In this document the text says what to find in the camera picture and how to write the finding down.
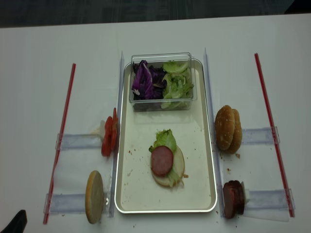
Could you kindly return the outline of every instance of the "bottom bun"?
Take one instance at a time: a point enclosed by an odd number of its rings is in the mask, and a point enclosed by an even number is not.
[[[177,146],[176,152],[174,153],[174,161],[173,161],[173,167],[177,175],[180,179],[182,179],[184,172],[185,172],[185,160],[184,155],[181,152],[181,149]],[[161,186],[169,187],[170,186],[170,179],[168,177],[158,177],[153,172],[152,176],[154,180]]]

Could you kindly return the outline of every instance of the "red tomato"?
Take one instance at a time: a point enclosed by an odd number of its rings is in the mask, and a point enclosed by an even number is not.
[[[111,148],[114,149],[117,134],[118,134],[118,117],[117,117],[117,110],[116,108],[113,109],[113,120],[112,120],[112,134],[111,134]]]
[[[102,144],[102,156],[109,157],[111,153],[111,135],[105,134]]]
[[[107,121],[105,123],[105,135],[111,135],[112,133],[112,123],[113,123],[113,120],[112,120],[112,117],[109,116],[107,118]]]

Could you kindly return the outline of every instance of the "plastic container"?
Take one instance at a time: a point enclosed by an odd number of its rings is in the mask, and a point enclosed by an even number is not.
[[[187,93],[187,98],[180,99],[156,99],[156,100],[136,100],[132,85],[135,79],[133,64],[139,64],[141,60],[146,60],[148,68],[153,66],[160,68],[165,62],[176,61],[179,65],[188,63],[189,78],[186,82],[194,85],[193,89]],[[170,53],[170,54],[154,54],[154,55],[134,55],[132,56],[131,66],[131,80],[130,80],[130,94],[129,101],[135,112],[141,111],[163,111],[163,110],[186,110],[190,109],[193,100],[196,100],[196,85],[195,85],[195,71],[194,59],[188,52]]]

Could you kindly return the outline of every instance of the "red straw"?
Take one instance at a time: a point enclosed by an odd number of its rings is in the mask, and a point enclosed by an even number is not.
[[[69,106],[69,100],[70,100],[70,95],[71,95],[71,89],[72,89],[72,84],[73,84],[73,78],[74,78],[75,70],[76,70],[76,64],[73,63],[72,64],[72,69],[71,69],[71,76],[70,76],[69,86],[68,86],[67,98],[66,98],[66,103],[65,103],[65,109],[64,109],[64,113],[63,113],[62,125],[61,125],[60,131],[59,131],[59,135],[60,135],[59,143],[62,142],[62,136],[64,134],[65,123],[66,123],[66,118],[67,118],[67,112],[68,112],[68,106]],[[51,197],[52,197],[53,188],[54,188],[53,177],[54,177],[54,171],[55,171],[55,167],[56,167],[56,164],[57,164],[57,161],[58,161],[59,153],[60,153],[60,150],[56,150],[54,166],[53,166],[53,170],[52,170],[50,189],[49,189],[48,208],[47,208],[46,213],[44,214],[44,219],[43,219],[43,224],[44,225],[46,225],[48,223],[48,219],[49,219]]]
[[[257,70],[258,70],[258,74],[259,74],[259,79],[260,79],[260,84],[261,84],[261,88],[262,88],[264,101],[266,103],[266,108],[267,108],[267,112],[268,112],[268,118],[269,118],[270,126],[272,127],[272,129],[274,129],[275,125],[274,125],[273,118],[272,118],[270,103],[268,100],[268,94],[267,94],[266,85],[265,85],[264,79],[263,79],[263,74],[262,74],[262,70],[261,70],[261,65],[260,65],[258,53],[255,53],[255,60],[256,60],[256,65],[257,65]],[[286,179],[286,175],[285,175],[285,169],[283,166],[281,150],[280,150],[279,144],[276,143],[275,133],[273,133],[273,139],[275,142],[276,156],[277,156],[277,160],[278,160],[278,165],[280,167],[280,172],[281,172],[281,176],[282,176],[283,186],[285,189],[285,194],[286,194],[287,204],[289,207],[290,216],[295,217],[295,213],[294,213],[294,209],[293,209],[293,205],[292,205],[292,200],[291,200],[289,192],[288,192],[289,188],[288,188],[287,179]]]

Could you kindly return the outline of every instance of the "sesame seed bun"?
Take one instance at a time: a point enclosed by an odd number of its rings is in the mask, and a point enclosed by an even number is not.
[[[235,120],[235,128],[233,133],[233,139],[230,144],[230,147],[225,151],[228,154],[235,154],[240,148],[242,142],[242,127],[240,122],[240,115],[238,110],[232,109]]]
[[[225,105],[218,111],[215,119],[216,143],[220,150],[227,150],[230,147],[234,129],[234,113],[229,105]]]

